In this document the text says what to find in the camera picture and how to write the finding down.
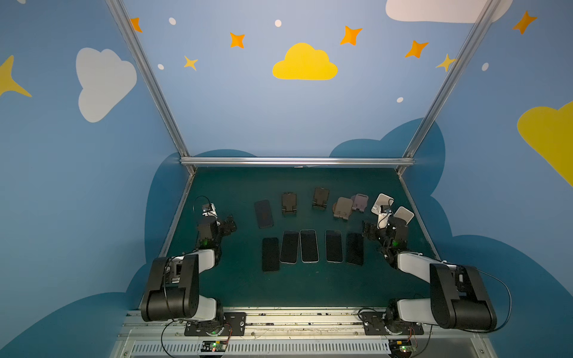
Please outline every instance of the ventilation grille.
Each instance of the ventilation grille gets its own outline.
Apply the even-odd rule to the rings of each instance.
[[[211,355],[199,352],[199,344],[166,344],[170,354],[177,357]],[[329,355],[329,354],[390,354],[387,340],[265,340],[263,342],[231,341],[227,353],[232,355]],[[165,357],[160,341],[138,341],[131,351],[131,357]]]
[[[387,340],[288,340],[260,343],[231,342],[227,352],[249,355],[327,355],[390,353]]]
[[[196,356],[199,350],[198,344],[190,343],[166,343],[163,340],[163,346],[167,352],[183,356]],[[141,341],[136,342],[133,350],[131,351],[132,357],[155,357],[155,356],[167,356],[161,347],[161,341]]]

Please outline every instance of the yellow cloud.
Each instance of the yellow cloud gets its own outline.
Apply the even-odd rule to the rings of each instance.
[[[305,43],[291,47],[285,60],[273,67],[273,75],[282,80],[330,80],[337,73],[338,67],[330,62],[326,52]]]
[[[573,102],[559,110],[532,108],[519,118],[517,130],[573,186]]]

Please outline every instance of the dark green table surface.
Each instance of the dark green table surface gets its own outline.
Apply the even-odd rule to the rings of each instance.
[[[330,190],[325,211],[312,208],[315,187]],[[297,194],[296,216],[283,216],[281,194]],[[395,199],[393,208],[412,211],[397,174],[392,169],[350,168],[199,168],[169,248],[169,255],[193,250],[197,218],[193,203],[206,195],[225,219],[232,214],[237,232],[223,238],[218,266],[200,275],[200,293],[221,300],[223,306],[386,306],[391,298],[429,295],[429,285],[417,277],[392,269],[377,252],[379,243],[364,241],[364,265],[330,263],[325,259],[325,230],[340,230],[346,259],[346,233],[360,232],[362,220],[376,222],[370,212],[383,192]],[[335,219],[332,205],[343,196],[368,195],[365,213],[354,212],[349,221]],[[197,200],[197,207],[206,200]],[[274,226],[259,229],[254,203],[268,199]],[[295,265],[282,263],[278,272],[261,268],[261,241],[282,240],[284,230],[316,230],[320,261]],[[409,224],[409,249],[433,256],[430,245],[414,218]]]

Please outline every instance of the mounting plate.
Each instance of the mounting plate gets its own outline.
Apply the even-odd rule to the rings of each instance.
[[[384,312],[361,312],[360,316],[363,321],[368,322],[368,325],[365,323],[362,324],[364,327],[364,334],[367,336],[388,336],[390,333],[386,330],[384,326]],[[409,335],[410,331],[408,330],[409,327],[414,329],[414,334],[417,336],[421,336],[424,334],[424,329],[422,325],[417,325],[414,322],[410,322],[410,324],[404,325],[404,330],[400,335]]]
[[[223,321],[229,325],[223,326],[223,330],[219,333],[218,337],[226,337],[229,335],[229,326],[233,328],[233,336],[244,336],[245,335],[245,312],[225,312],[223,313]],[[185,325],[185,336],[191,337],[207,337],[209,336],[207,332],[211,331],[210,327],[205,327],[201,325],[201,322],[193,324],[188,322]]]

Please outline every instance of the black smartphone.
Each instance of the black smartphone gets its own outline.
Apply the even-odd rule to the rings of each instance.
[[[346,262],[353,265],[364,265],[364,237],[358,233],[346,235]]]
[[[296,263],[299,257],[299,232],[285,231],[282,234],[281,262]]]
[[[270,202],[268,200],[261,200],[254,204],[254,213],[257,216],[257,224],[259,229],[271,227],[274,225],[273,214],[270,210]]]
[[[278,238],[262,240],[262,271],[278,271]]]
[[[339,230],[327,230],[324,235],[326,261],[342,262],[342,233]]]
[[[300,253],[303,262],[319,261],[319,243],[316,240],[316,231],[300,230]]]

